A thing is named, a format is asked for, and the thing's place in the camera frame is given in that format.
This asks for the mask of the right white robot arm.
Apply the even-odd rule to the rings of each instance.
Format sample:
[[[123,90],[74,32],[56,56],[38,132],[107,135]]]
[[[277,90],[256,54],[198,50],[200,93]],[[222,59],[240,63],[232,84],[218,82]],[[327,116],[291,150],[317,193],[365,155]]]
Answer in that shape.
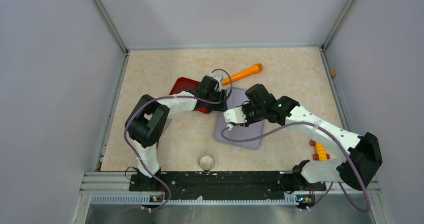
[[[378,138],[367,132],[360,135],[335,126],[311,113],[298,101],[282,96],[276,99],[263,84],[255,84],[245,92],[249,103],[243,107],[248,124],[267,120],[307,135],[331,151],[328,161],[303,162],[293,183],[300,190],[316,182],[342,182],[349,187],[367,188],[383,163]]]

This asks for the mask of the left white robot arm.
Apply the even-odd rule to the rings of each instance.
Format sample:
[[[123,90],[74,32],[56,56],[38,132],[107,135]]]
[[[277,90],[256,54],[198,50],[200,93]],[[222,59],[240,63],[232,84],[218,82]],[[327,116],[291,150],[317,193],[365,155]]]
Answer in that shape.
[[[227,110],[231,92],[223,89],[223,81],[223,76],[206,75],[195,87],[179,93],[157,98],[145,94],[140,98],[125,123],[124,137],[137,156],[137,172],[147,190],[160,185],[157,144],[172,118],[188,111]]]

